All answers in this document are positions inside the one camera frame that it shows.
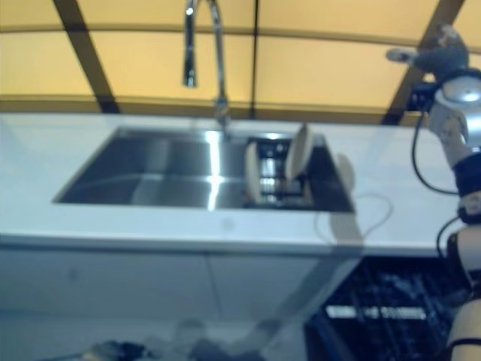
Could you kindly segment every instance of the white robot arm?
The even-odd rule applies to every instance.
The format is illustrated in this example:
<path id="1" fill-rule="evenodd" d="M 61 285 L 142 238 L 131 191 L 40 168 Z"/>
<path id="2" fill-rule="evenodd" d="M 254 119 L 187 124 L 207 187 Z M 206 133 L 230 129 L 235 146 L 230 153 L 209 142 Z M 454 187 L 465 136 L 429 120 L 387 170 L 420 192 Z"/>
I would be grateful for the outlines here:
<path id="1" fill-rule="evenodd" d="M 427 111 L 458 187 L 458 215 L 467 226 L 451 235 L 447 261 L 473 292 L 452 325 L 441 359 L 481 360 L 481 71 L 468 68 L 468 51 L 451 26 L 441 26 L 431 49 L 393 49 L 388 59 L 432 73 L 435 82 L 414 86 L 409 111 Z"/>

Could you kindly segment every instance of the faucet spout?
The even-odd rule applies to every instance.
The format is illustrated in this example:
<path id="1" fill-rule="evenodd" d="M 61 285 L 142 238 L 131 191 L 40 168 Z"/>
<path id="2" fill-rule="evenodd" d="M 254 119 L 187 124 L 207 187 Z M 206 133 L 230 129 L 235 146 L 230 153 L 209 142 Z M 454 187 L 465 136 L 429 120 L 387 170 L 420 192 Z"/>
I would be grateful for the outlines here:
<path id="1" fill-rule="evenodd" d="M 228 111 L 228 99 L 225 93 L 225 66 L 224 66 L 224 50 L 222 44 L 222 21 L 220 16 L 219 5 L 216 0 L 207 0 L 209 3 L 210 16 L 213 23 L 213 31 L 216 44 L 216 60 L 217 60 L 217 82 L 219 84 L 219 96 L 216 99 L 216 118 L 221 129 L 226 133 L 228 122 L 230 121 Z M 188 87 L 197 85 L 195 72 L 195 47 L 194 47 L 194 31 L 195 31 L 195 14 L 197 12 L 198 0 L 187 0 L 186 17 L 185 17 L 185 59 L 183 83 Z"/>
<path id="2" fill-rule="evenodd" d="M 188 87 L 197 86 L 195 76 L 195 53 L 194 53 L 194 28 L 195 12 L 197 11 L 197 0 L 187 0 L 184 36 L 186 42 L 184 64 L 183 64 L 183 84 Z"/>

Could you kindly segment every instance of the sink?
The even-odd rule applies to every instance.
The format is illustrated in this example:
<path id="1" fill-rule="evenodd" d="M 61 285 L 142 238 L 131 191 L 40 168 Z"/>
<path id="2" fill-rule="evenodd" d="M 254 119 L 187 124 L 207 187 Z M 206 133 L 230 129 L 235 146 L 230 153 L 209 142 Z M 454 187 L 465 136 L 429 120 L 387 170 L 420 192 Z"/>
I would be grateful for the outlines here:
<path id="1" fill-rule="evenodd" d="M 272 145 L 269 142 L 276 139 L 275 149 L 284 144 L 284 154 L 290 142 L 289 137 L 279 134 L 232 135 L 225 141 L 222 133 L 215 131 L 165 132 L 120 128 L 79 170 L 55 202 L 208 210 L 276 208 L 352 211 L 327 147 L 323 146 L 323 138 L 318 139 L 321 147 L 314 152 L 322 157 L 316 161 L 316 164 L 322 164 L 322 176 L 317 175 L 316 181 L 311 182 L 318 190 L 312 204 L 300 205 L 298 200 L 287 206 L 278 201 L 250 203 L 246 197 L 244 154 L 248 142 L 253 139 L 265 141 L 260 149 L 270 149 Z M 269 177 L 262 178 L 261 184 L 272 180 Z"/>

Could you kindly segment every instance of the white cabinet door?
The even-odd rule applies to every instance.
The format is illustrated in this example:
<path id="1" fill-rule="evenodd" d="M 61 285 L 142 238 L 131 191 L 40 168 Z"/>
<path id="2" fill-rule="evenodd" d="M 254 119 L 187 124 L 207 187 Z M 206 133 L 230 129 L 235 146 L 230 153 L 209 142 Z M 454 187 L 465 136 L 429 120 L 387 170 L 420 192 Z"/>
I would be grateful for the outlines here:
<path id="1" fill-rule="evenodd" d="M 205 257 L 0 250 L 0 311 L 215 318 Z"/>
<path id="2" fill-rule="evenodd" d="M 354 269 L 339 256 L 209 256 L 221 318 L 306 320 Z"/>

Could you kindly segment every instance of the dish rack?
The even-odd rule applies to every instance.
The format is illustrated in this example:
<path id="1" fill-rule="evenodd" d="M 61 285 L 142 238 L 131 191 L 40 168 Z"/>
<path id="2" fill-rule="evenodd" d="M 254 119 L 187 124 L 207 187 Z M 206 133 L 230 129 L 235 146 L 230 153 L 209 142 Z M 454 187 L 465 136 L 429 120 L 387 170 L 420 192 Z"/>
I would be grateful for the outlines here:
<path id="1" fill-rule="evenodd" d="M 305 170 L 291 181 L 284 175 L 291 139 L 250 138 L 248 143 L 252 142 L 257 144 L 256 173 L 261 194 L 259 202 L 247 202 L 248 208 L 353 211 L 322 136 L 314 138 Z"/>
<path id="2" fill-rule="evenodd" d="M 433 357 L 466 297 L 440 259 L 366 257 L 307 322 L 309 360 L 346 360 L 328 329 L 355 360 Z"/>

